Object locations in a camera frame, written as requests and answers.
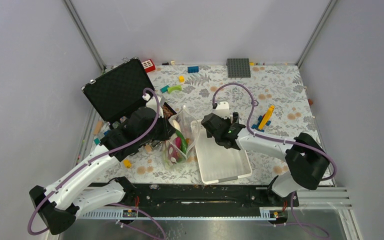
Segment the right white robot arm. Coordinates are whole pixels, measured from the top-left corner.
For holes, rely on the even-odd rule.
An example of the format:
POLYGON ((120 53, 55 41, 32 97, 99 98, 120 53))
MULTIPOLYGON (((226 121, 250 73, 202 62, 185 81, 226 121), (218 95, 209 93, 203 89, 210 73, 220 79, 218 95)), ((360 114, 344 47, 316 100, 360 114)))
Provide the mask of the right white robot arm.
POLYGON ((286 162, 288 171, 275 177, 267 188, 267 201, 281 205, 287 196, 301 189, 316 190, 329 166, 324 151, 307 133, 300 133, 292 140, 276 139, 269 134, 258 135, 244 124, 230 123, 210 113, 201 121, 207 136, 225 149, 254 151, 286 162))

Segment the clear zip top bag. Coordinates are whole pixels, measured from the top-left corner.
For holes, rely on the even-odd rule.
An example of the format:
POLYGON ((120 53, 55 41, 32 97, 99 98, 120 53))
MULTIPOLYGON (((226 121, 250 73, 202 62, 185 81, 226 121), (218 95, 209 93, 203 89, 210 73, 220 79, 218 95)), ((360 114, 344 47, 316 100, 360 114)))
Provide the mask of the clear zip top bag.
POLYGON ((168 123, 174 128, 174 133, 162 145, 162 160, 167 169, 173 169, 193 155, 199 127, 198 120, 191 115, 186 105, 171 116, 168 123))

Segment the white radish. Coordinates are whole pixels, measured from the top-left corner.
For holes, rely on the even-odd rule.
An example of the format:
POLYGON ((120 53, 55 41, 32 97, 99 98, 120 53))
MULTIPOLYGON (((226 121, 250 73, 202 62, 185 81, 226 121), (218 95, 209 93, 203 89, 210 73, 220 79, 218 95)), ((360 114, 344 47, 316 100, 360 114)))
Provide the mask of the white radish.
POLYGON ((172 124, 173 124, 173 127, 177 130, 177 131, 181 131, 181 127, 179 125, 179 123, 176 121, 176 120, 173 120, 172 121, 172 124))

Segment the green chili pepper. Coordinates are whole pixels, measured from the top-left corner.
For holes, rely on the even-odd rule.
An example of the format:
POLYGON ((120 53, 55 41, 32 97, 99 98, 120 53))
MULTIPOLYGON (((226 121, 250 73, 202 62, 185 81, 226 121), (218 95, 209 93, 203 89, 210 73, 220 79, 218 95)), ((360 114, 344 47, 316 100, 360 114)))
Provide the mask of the green chili pepper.
POLYGON ((175 134, 176 134, 177 137, 180 137, 181 141, 182 141, 180 151, 183 154, 186 154, 187 153, 187 149, 188 149, 188 143, 187 143, 184 135, 180 131, 178 131, 178 130, 175 131, 175 134))

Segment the purple sweet potato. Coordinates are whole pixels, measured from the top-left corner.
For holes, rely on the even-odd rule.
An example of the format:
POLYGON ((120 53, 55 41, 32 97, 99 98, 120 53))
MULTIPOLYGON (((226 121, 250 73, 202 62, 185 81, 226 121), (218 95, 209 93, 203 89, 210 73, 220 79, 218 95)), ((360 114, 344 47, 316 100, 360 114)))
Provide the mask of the purple sweet potato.
POLYGON ((182 149, 182 140, 181 140, 180 137, 176 137, 176 138, 175 138, 175 145, 176 145, 176 147, 177 147, 179 150, 182 149))

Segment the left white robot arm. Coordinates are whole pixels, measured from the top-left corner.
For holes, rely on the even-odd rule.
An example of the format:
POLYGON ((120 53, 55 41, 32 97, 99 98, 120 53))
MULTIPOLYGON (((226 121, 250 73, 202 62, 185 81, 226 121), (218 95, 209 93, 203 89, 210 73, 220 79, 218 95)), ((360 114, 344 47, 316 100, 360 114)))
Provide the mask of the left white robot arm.
POLYGON ((34 206, 27 230, 30 235, 49 231, 58 235, 85 213, 106 205, 138 203, 134 185, 126 177, 115 177, 104 186, 85 189, 95 179, 136 154, 153 141, 165 141, 174 134, 162 107, 143 106, 100 140, 92 152, 54 183, 36 185, 29 191, 34 206))

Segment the white perforated plastic basket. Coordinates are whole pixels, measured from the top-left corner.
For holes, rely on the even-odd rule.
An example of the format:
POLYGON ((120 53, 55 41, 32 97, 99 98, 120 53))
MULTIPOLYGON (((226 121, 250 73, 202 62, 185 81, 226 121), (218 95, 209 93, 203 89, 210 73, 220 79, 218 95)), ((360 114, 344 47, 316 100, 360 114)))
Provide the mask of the white perforated plastic basket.
POLYGON ((253 174, 245 150, 226 149, 217 145, 214 138, 207 137, 206 130, 199 121, 191 124, 191 127, 198 130, 194 148, 201 181, 204 184, 234 181, 253 174))

